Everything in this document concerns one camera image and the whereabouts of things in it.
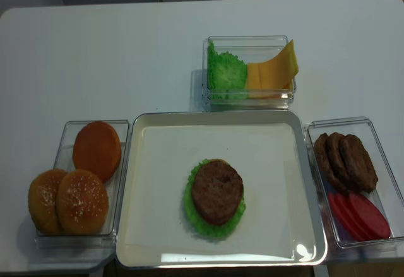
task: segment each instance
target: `partially assembled burger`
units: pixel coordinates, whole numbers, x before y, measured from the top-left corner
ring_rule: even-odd
[[[184,209],[199,234],[230,235],[246,210],[240,175],[224,160],[203,160],[188,177]]]

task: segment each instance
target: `white table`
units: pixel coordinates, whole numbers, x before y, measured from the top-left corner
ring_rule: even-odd
[[[94,266],[74,259],[62,266],[60,251],[36,249],[27,207],[31,180],[52,167],[67,121],[133,122],[144,112],[201,110],[195,71],[202,66],[202,41],[210,35],[294,39],[300,73],[291,109],[303,122],[369,117],[404,188],[403,28],[401,0],[8,11],[0,19],[0,272]],[[92,253],[94,259],[114,257],[112,250]]]

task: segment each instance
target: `cheese slice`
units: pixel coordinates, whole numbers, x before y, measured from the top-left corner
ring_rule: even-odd
[[[299,72],[294,41],[291,40],[277,56],[269,61],[248,64],[247,72],[249,88],[250,85],[258,86],[257,73],[263,90],[279,90],[290,86],[293,78]]]

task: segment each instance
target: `hamburger bun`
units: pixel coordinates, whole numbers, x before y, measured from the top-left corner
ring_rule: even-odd
[[[73,146],[73,163],[77,169],[108,181],[121,162],[121,142],[115,129],[106,122],[87,124],[77,134]]]
[[[95,174],[75,170],[61,181],[56,209],[66,233],[89,235],[98,232],[107,217],[108,208],[107,191]]]
[[[199,168],[192,186],[192,199],[202,218],[223,225],[239,207],[244,186],[240,175],[224,160],[211,160]]]
[[[55,168],[33,180],[28,192],[28,210],[37,230],[46,235],[58,235],[63,229],[56,215],[56,195],[65,170]]]

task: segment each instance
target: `floor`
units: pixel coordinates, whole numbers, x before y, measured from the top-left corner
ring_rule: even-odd
[[[365,264],[336,264],[328,266],[330,277],[399,277],[404,276],[404,262],[396,263],[365,263]],[[74,277],[87,277],[86,274]],[[158,271],[128,271],[121,268],[118,263],[111,261],[104,268],[104,277],[202,277],[202,276],[231,276],[231,277],[311,277],[314,276],[312,268],[241,268],[241,269],[165,269]]]

